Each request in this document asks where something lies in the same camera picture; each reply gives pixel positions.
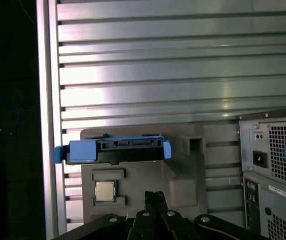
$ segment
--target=dark background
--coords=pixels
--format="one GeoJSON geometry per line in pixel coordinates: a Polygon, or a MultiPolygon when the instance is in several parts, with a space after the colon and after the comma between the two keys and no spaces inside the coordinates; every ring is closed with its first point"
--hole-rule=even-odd
{"type": "Polygon", "coordinates": [[[45,239],[37,72],[36,2],[0,0],[1,133],[17,118],[8,101],[21,113],[0,135],[0,239],[45,239]]]}

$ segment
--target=blue cable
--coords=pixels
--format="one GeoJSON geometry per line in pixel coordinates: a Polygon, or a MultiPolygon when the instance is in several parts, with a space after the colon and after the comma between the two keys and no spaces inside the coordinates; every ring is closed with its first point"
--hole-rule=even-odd
{"type": "Polygon", "coordinates": [[[6,134],[10,134],[12,133],[18,126],[19,122],[20,122],[20,119],[21,119],[21,111],[19,109],[19,107],[11,100],[9,99],[6,99],[6,98],[0,98],[0,103],[6,103],[6,104],[9,104],[11,105],[16,113],[17,113],[17,117],[16,117],[16,121],[15,123],[12,125],[12,127],[8,128],[8,129],[5,129],[5,130],[2,130],[0,131],[0,135],[6,135],[6,134]]]}

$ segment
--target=corrugated metal wall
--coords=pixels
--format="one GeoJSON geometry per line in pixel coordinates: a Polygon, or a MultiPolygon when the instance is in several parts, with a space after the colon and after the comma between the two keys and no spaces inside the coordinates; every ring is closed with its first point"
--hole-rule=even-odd
{"type": "MultiPolygon", "coordinates": [[[[49,13],[55,145],[88,127],[286,107],[286,0],[50,0],[49,13]]],[[[242,225],[236,125],[203,125],[210,212],[242,225]]],[[[80,167],[56,166],[56,180],[62,233],[65,214],[68,229],[82,222],[80,167]]]]}

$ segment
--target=metal rivet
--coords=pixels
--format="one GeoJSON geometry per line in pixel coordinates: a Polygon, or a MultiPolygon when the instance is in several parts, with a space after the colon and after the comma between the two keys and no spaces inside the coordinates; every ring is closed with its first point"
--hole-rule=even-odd
{"type": "Polygon", "coordinates": [[[170,217],[175,216],[175,213],[174,213],[173,211],[169,211],[169,212],[167,213],[167,216],[170,216],[170,217]]]}
{"type": "Polygon", "coordinates": [[[210,219],[208,217],[204,216],[204,217],[201,218],[201,221],[203,223],[208,223],[208,222],[210,222],[210,219]]]}
{"type": "Polygon", "coordinates": [[[109,219],[109,221],[110,221],[111,223],[117,222],[117,218],[111,217],[111,218],[109,219]]]}

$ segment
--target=computer tower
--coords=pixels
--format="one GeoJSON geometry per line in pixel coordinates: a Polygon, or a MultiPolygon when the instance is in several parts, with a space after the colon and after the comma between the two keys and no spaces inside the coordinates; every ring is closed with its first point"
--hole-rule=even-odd
{"type": "Polygon", "coordinates": [[[286,110],[239,120],[247,228],[286,240],[286,110]]]}

